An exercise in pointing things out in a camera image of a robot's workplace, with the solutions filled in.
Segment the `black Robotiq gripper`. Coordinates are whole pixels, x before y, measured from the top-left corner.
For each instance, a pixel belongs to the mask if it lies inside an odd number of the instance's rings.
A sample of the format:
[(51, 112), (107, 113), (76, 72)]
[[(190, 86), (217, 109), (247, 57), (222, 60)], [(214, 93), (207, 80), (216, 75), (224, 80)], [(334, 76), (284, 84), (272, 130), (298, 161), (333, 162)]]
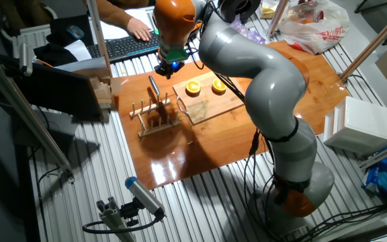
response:
[(184, 65), (185, 63), (183, 61), (173, 61), (172, 63), (162, 61), (157, 66), (155, 66), (154, 69), (157, 74), (165, 77), (167, 76), (167, 79), (170, 79), (172, 75), (178, 72), (181, 68), (183, 68)]

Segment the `bare person hand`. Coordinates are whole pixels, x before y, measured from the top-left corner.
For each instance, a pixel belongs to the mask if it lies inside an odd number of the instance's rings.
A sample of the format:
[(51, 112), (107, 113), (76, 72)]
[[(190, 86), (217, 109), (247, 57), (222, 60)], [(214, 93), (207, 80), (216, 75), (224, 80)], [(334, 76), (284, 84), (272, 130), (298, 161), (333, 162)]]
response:
[(127, 24), (126, 31), (133, 37), (143, 42), (151, 38), (150, 28), (139, 19), (132, 17)]

